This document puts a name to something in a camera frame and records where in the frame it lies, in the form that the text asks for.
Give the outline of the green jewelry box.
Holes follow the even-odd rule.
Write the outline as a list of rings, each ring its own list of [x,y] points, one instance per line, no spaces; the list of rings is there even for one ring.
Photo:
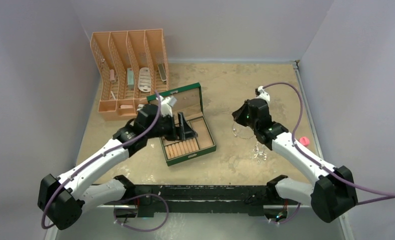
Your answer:
[[[215,152],[217,145],[204,116],[200,83],[159,95],[168,115],[160,116],[147,135],[159,137],[167,166]]]

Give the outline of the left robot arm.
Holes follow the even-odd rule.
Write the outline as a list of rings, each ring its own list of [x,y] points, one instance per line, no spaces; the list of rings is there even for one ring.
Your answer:
[[[72,226],[80,216],[99,205],[119,201],[130,204],[134,198],[135,185],[124,176],[94,185],[94,182],[117,164],[132,157],[147,145],[148,139],[165,138],[184,141],[197,137],[188,125],[183,113],[161,113],[159,106],[146,104],[134,120],[120,128],[96,153],[80,165],[59,175],[48,174],[40,182],[38,207],[42,210],[41,226],[49,229],[46,218],[53,226],[64,230]]]

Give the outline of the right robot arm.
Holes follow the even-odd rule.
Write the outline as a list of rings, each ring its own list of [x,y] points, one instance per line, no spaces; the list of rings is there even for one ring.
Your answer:
[[[282,124],[272,120],[268,103],[261,98],[248,99],[232,113],[235,123],[252,129],[259,143],[279,154],[296,167],[309,181],[287,176],[268,182],[267,199],[274,204],[290,199],[310,206],[324,222],[330,223],[358,204],[352,172],[345,166],[335,167],[322,160],[301,143]]]

